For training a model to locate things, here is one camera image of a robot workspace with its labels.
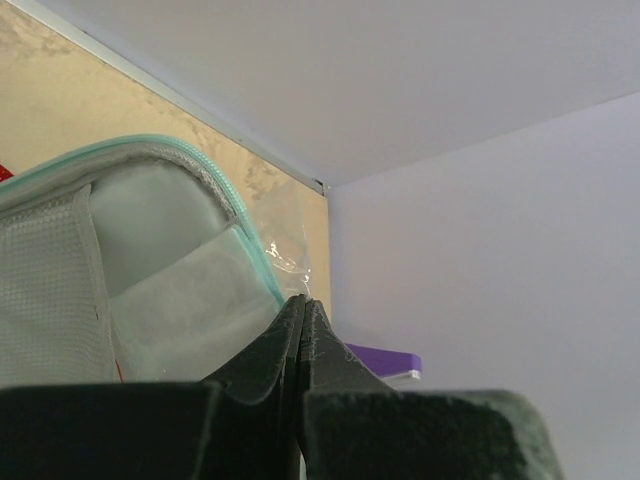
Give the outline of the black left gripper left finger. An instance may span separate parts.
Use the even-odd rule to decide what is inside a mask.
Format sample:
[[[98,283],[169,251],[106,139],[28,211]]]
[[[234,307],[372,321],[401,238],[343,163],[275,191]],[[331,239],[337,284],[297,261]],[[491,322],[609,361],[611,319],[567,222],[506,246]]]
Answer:
[[[12,387],[1,393],[5,479],[296,479],[305,314],[269,327],[197,382]]]

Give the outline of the mint green medicine kit case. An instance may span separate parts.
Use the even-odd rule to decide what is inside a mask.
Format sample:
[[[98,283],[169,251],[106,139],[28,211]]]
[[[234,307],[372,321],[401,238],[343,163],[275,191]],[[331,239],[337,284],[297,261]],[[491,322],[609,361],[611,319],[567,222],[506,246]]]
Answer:
[[[1,185],[3,387],[200,380],[283,304],[245,203],[179,139],[103,141]]]

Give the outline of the plaster strips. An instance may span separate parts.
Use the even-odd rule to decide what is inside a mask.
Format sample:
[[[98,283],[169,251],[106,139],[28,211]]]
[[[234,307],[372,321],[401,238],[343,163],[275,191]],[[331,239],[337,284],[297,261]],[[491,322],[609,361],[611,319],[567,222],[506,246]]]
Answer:
[[[310,297],[312,269],[297,184],[276,186],[250,212],[283,296]]]

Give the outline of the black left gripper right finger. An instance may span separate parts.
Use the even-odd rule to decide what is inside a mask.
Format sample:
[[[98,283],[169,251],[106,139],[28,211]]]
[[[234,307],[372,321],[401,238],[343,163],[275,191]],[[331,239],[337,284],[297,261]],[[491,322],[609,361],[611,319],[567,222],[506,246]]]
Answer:
[[[306,305],[302,453],[310,479],[562,479],[546,424],[505,390],[398,391]]]

